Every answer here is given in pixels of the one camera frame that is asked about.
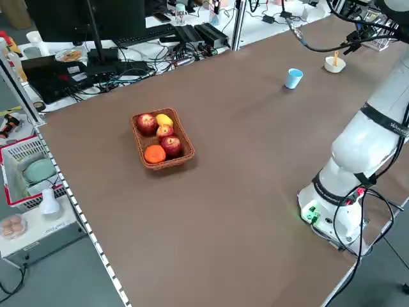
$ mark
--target table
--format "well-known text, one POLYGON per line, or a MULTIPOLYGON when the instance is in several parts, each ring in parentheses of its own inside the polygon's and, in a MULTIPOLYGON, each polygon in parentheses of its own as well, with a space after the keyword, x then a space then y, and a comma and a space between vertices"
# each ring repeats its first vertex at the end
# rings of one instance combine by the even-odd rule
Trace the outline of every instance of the table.
MULTIPOLYGON (((301 16, 303 13, 304 8, 306 8, 309 12, 320 12, 319 9, 314 8, 312 6, 309 6, 307 4, 302 3, 299 0, 294 0, 292 2, 289 2, 286 6, 286 10, 288 12, 291 12, 294 16, 301 16)), ((229 37, 233 35, 233 29, 235 25, 235 18, 234 18, 234 9, 233 9, 233 2, 226 8, 222 10, 221 16, 221 23, 220 25, 217 26, 219 30, 223 30, 225 34, 227 34, 229 37)), ((262 13, 265 13, 267 15, 273 16, 274 14, 277 14, 281 12, 281 6, 274 5, 272 3, 269 4, 262 4, 254 13, 250 13, 249 8, 247 8, 247 14, 244 20, 244 25, 243 25, 243 31, 242 31, 242 36, 241 36, 241 44, 242 45, 247 45, 252 42, 256 42, 258 40, 262 40, 266 37, 273 36, 279 33, 282 33, 284 31, 288 30, 288 26, 284 23, 284 20, 280 18, 278 15, 275 17, 277 18, 278 22, 280 24, 275 23, 275 24, 266 24, 265 22, 261 21, 261 15, 262 13)), ((313 22, 315 20, 318 20, 321 18, 319 15, 312 16, 309 18, 308 22, 313 22)), ((192 13, 188 16, 186 16, 186 20, 188 24, 191 25, 196 25, 196 24, 201 24, 203 22, 208 22, 209 21, 209 11, 205 10, 204 8, 196 8, 196 12, 192 13)), ((302 25, 302 24, 307 24, 308 22, 304 21, 298 21, 296 22, 297 25, 302 25)), ((155 19, 154 17, 147 17, 146 18, 146 27, 150 28, 153 26, 159 25, 160 22, 155 19)), ((63 49, 68 49, 72 48, 73 45, 72 43, 47 43, 50 53, 55 54, 58 51, 61 51, 63 49)), ((104 40, 102 41, 102 45, 104 48, 110 48, 110 47, 115 47, 116 45, 110 41, 110 40, 104 40)), ((31 47, 30 43, 20 45, 20 49, 23 51, 25 48, 31 47)), ((94 42, 86 42, 84 44, 84 53, 86 53, 86 49, 94 49, 95 44, 94 42)), ((228 50, 228 48, 223 48, 219 49, 219 53, 224 52, 225 50, 228 50)), ((164 52, 164 47, 159 43, 159 40, 155 40, 152 42, 148 43, 140 43, 135 46, 129 47, 127 50, 123 50, 122 52, 118 53, 118 56, 120 59, 130 59, 130 60, 135 60, 135 61, 149 61, 150 58, 155 58, 157 54, 160 52, 164 52)), ((122 77, 121 79, 132 79, 132 76, 125 76, 122 77)), ((25 90, 27 91, 29 97, 33 101, 39 101, 41 98, 30 88, 30 86, 25 85, 25 90)), ((87 90, 87 93, 97 93, 99 90, 97 88, 91 88, 87 90)), ((82 99, 89 99, 90 95, 81 95, 78 94, 80 98, 82 99)), ((72 104, 77 103, 77 101, 72 98, 72 97, 67 97, 64 99, 61 99, 53 104, 47 105, 47 108, 44 110, 45 112, 51 112, 55 111, 58 109, 61 109, 66 106, 70 106, 72 104)))
MULTIPOLYGON (((331 47, 352 30, 331 17, 304 34, 310 45, 331 47)), ((301 221, 297 192, 327 162, 333 140, 402 50, 400 43, 381 53, 361 49, 333 75, 323 69, 325 54, 283 33, 50 114, 41 137, 124 302, 324 302, 354 259, 301 221), (283 87, 289 67, 304 71, 294 91, 283 87), (129 120, 167 106, 178 112, 196 158, 148 171, 129 120), (90 116, 86 129, 73 125, 90 116)), ((407 155, 378 187, 398 203, 409 194, 407 155)), ((377 201, 366 215, 370 240, 389 217, 377 201)))

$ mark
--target computer monitor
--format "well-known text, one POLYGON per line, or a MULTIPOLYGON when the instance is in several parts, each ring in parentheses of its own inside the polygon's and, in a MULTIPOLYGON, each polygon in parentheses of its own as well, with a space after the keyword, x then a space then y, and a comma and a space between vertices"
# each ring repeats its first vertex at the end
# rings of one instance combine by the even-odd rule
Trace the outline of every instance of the computer monitor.
POLYGON ((88 1, 101 40, 145 34, 144 0, 26 0, 26 4, 45 42, 83 42, 95 39, 88 1))

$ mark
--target plastic basket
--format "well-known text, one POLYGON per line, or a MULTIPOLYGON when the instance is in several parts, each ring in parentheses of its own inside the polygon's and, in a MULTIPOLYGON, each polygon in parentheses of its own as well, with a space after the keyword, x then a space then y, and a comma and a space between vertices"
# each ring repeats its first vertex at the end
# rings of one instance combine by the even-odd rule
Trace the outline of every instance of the plastic basket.
MULTIPOLYGON (((26 186, 22 181, 21 171, 17 169, 22 159, 27 159, 32 155, 43 154, 48 157, 40 139, 37 136, 31 136, 26 139, 2 147, 0 149, 0 166, 3 173, 4 190, 6 201, 10 207, 17 207, 21 211, 28 211, 37 207, 43 200, 41 194, 30 196, 26 186)), ((54 188, 54 194, 57 197, 66 194, 63 185, 57 185, 54 188)))

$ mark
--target white bowl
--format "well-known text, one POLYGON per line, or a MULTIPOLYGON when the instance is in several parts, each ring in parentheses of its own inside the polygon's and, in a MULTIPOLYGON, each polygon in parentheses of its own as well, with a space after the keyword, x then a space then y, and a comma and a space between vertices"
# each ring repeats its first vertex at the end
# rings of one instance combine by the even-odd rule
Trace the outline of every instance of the white bowl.
POLYGON ((325 69, 328 70, 329 72, 332 72, 334 74, 339 73, 344 67, 346 66, 346 63, 343 59, 338 58, 337 61, 337 66, 334 66, 334 57, 333 56, 327 56, 325 58, 325 69))

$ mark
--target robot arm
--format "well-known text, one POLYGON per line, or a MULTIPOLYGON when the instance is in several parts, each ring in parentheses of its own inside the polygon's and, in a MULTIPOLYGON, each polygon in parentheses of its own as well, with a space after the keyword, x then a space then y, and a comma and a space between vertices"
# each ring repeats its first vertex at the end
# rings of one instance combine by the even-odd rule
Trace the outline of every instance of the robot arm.
MULTIPOLYGON (((399 24, 401 33, 409 34, 406 32, 409 29, 409 1, 377 0, 376 3, 388 18, 399 24)), ((409 48, 387 80, 333 142, 332 156, 327 164, 298 195, 302 219, 339 246, 352 244, 360 236, 359 199, 363 190, 357 189, 350 196, 348 193, 362 184, 362 178, 357 175, 365 179, 374 177, 394 155, 399 143, 406 143, 409 133, 401 123, 407 121, 408 105, 409 48), (395 129, 374 120, 376 117, 371 113, 386 119, 395 129)))

